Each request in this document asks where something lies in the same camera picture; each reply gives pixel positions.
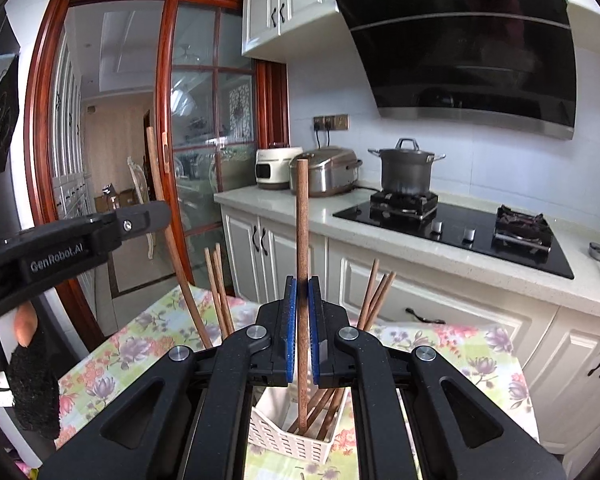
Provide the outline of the operator left hand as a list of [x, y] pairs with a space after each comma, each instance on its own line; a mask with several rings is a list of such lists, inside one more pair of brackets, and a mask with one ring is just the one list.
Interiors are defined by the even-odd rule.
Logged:
[[7, 359], [0, 362], [0, 392], [12, 395], [20, 426], [47, 440], [60, 434], [59, 385], [48, 358], [46, 336], [30, 301], [20, 304], [12, 320]]

